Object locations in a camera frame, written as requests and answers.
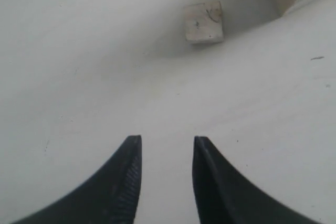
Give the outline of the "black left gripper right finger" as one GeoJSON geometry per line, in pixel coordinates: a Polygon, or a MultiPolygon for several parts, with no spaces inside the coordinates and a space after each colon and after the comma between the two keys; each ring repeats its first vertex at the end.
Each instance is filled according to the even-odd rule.
{"type": "Polygon", "coordinates": [[[314,223],[244,177],[206,136],[196,136],[193,190],[200,223],[314,223]]]}

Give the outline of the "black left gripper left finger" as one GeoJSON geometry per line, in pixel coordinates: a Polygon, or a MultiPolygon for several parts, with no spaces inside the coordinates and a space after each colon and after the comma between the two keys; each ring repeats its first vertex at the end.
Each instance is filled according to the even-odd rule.
{"type": "Polygon", "coordinates": [[[18,223],[134,223],[142,178],[142,139],[128,136],[89,179],[18,223]]]}

